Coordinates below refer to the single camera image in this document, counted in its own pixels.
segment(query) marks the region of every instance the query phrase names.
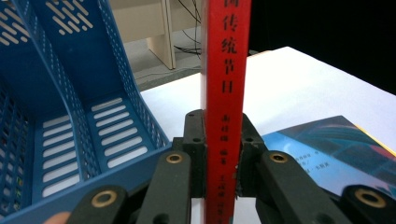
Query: red book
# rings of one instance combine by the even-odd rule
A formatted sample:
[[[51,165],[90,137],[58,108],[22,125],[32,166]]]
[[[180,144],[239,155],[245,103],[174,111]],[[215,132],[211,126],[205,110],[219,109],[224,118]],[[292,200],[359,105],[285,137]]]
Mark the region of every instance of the red book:
[[[204,0],[205,223],[232,223],[248,56],[250,0]]]

